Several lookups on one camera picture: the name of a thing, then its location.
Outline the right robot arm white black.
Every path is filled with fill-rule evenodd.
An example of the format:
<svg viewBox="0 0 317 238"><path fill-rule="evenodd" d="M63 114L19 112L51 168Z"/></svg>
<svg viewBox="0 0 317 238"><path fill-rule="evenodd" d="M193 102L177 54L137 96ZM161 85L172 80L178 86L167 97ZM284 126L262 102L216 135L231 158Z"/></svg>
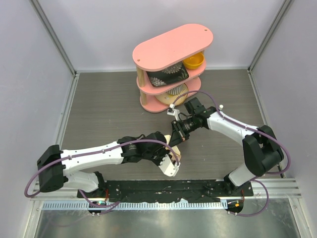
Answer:
<svg viewBox="0 0 317 238"><path fill-rule="evenodd" d="M226 194L236 195L245 183L263 176L284 159L282 149L269 126L256 127L241 123L221 114L215 107L206 108L198 98L186 102L185 108L189 117L184 120L180 119L180 112L173 104L167 110L168 115L175 117L171 123L171 147L188 140L190 132L204 127L227 136L243 148L243 164L224 177L223 188Z"/></svg>

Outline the pink envelope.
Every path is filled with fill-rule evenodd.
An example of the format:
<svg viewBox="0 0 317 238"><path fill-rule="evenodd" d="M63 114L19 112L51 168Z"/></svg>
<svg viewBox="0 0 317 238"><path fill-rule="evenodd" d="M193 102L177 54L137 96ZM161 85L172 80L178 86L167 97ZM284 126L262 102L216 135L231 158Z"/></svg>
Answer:
<svg viewBox="0 0 317 238"><path fill-rule="evenodd" d="M172 150L174 153L172 151L170 151L170 153L169 153L170 159L172 162L176 163L176 159L178 159L178 161L180 161L180 159L181 159L181 152L177 146L173 146Z"/></svg>

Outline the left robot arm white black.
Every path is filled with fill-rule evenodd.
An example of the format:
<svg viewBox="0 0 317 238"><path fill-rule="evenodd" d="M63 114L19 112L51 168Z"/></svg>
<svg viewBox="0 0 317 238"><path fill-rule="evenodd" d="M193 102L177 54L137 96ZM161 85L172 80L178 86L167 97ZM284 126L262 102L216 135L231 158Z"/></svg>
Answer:
<svg viewBox="0 0 317 238"><path fill-rule="evenodd" d="M40 192L53 192L66 186L99 198L106 190L102 175L84 173L84 169L140 160L149 160L165 175L174 176L176 168L164 146L166 143L166 137L155 132L148 136L126 136L107 145L80 150L60 150L59 145L52 145L37 161Z"/></svg>

